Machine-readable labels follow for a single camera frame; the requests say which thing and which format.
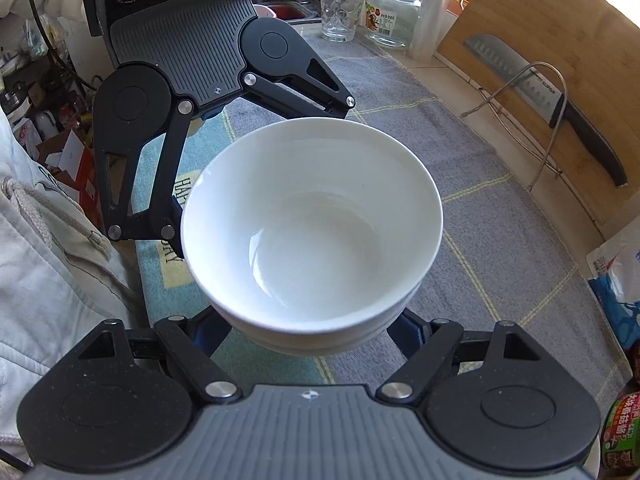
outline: white bowl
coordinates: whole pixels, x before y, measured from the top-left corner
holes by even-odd
[[[436,257],[442,205],[400,142],[303,118],[241,137],[202,171],[184,257],[228,322],[265,348],[328,355],[389,326]]]

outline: ribbed surface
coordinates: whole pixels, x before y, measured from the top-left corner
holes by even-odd
[[[240,88],[238,37],[252,16],[250,0],[171,0],[115,22],[111,41],[120,63],[157,66],[203,105]]]
[[[177,447],[126,472],[85,479],[488,480],[446,455],[415,414],[371,400],[362,386],[256,386],[247,400],[206,408]],[[29,480],[79,480],[37,468]],[[586,480],[578,468],[551,480]]]

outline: wooden cutting board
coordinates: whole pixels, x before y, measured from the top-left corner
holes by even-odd
[[[551,152],[600,226],[640,189],[640,28],[605,0],[471,0],[438,52],[489,91],[502,85],[463,41],[494,34],[530,62],[546,61],[564,76],[571,101],[618,154],[628,186],[607,172],[563,123]],[[561,88],[558,78],[541,68]],[[498,98],[546,146],[551,129],[513,90]]]

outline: knife handle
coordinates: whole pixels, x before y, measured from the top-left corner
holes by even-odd
[[[556,126],[563,99],[564,97],[561,96],[558,100],[556,110],[551,117],[551,121],[549,121],[549,126],[551,128]],[[576,135],[578,135],[580,142],[585,148],[587,148],[587,151],[593,155],[607,173],[609,173],[609,176],[616,187],[624,186],[626,184],[625,168],[622,166],[616,152],[613,151],[613,148],[607,142],[607,139],[600,134],[595,126],[589,122],[589,120],[571,101],[567,102],[562,118],[566,119],[567,122],[571,124]]]

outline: jar label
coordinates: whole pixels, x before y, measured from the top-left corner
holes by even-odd
[[[397,12],[380,9],[372,5],[367,6],[367,28],[382,36],[391,36],[396,24]]]

